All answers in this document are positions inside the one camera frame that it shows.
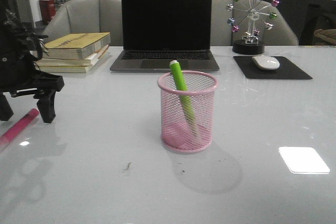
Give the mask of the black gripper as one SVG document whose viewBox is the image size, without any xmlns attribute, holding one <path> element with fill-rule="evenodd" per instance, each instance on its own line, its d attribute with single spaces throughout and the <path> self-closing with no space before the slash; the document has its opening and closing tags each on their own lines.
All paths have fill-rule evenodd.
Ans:
<svg viewBox="0 0 336 224">
<path fill-rule="evenodd" d="M 35 34 L 1 32 L 1 91 L 11 96 L 32 95 L 44 123 L 55 116 L 55 95 L 64 87 L 62 76 L 43 72 L 35 65 L 42 59 L 41 41 Z M 0 120 L 8 121 L 13 110 L 5 95 L 0 94 Z"/>
</svg>

